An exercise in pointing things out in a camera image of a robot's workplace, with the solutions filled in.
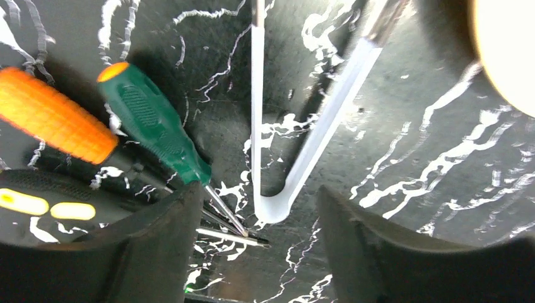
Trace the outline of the white metal food tongs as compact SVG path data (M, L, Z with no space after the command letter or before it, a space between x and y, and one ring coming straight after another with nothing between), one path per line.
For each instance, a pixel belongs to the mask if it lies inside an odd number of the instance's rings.
M346 65L335 83L315 128L307 139L290 169L284 188L274 196L261 194L261 141L262 98L264 76L264 20L265 2L256 1L251 29L251 178L254 211L259 221L278 223L290 214L293 202L337 130L343 108L353 101L370 70L377 61L389 35L399 21L408 2L403 0L379 1L365 24Z

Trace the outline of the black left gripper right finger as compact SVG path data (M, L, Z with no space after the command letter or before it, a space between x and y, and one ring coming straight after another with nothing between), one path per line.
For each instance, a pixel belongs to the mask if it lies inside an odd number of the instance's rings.
M419 234L321 187L339 302L533 302L534 236L473 247Z

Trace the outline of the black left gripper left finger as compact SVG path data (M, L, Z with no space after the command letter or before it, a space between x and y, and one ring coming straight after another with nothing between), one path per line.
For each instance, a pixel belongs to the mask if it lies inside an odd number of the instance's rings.
M191 183L74 242L1 245L2 302L184 302L201 219Z

